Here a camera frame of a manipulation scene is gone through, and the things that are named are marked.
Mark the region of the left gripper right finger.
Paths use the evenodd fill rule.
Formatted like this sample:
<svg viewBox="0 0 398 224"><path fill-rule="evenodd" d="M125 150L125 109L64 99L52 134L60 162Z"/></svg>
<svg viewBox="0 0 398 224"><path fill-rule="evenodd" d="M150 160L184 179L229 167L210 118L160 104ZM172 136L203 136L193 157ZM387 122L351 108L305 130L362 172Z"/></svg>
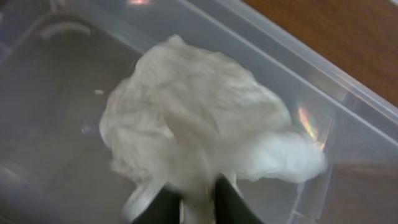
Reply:
<svg viewBox="0 0 398 224"><path fill-rule="evenodd" d="M217 224L262 224L223 175L215 182L214 203Z"/></svg>

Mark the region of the white napkin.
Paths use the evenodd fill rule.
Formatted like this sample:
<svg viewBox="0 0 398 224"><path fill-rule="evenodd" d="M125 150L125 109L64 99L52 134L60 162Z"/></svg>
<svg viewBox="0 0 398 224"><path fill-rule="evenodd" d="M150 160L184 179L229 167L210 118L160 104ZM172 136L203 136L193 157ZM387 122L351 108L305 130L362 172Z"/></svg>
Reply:
<svg viewBox="0 0 398 224"><path fill-rule="evenodd" d="M124 216L138 220L163 189L177 217L213 223L218 177L302 183L326 170L324 152L294 126L284 102L235 60L173 35L153 46L110 94L99 122L111 168L136 184Z"/></svg>

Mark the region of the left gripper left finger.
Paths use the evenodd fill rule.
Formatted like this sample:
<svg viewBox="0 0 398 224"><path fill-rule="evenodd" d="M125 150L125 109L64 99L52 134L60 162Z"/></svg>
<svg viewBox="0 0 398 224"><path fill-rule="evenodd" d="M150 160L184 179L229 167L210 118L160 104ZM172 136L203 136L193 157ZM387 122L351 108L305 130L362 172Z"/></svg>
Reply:
<svg viewBox="0 0 398 224"><path fill-rule="evenodd" d="M125 224L179 224L181 196L159 183L137 187L123 207Z"/></svg>

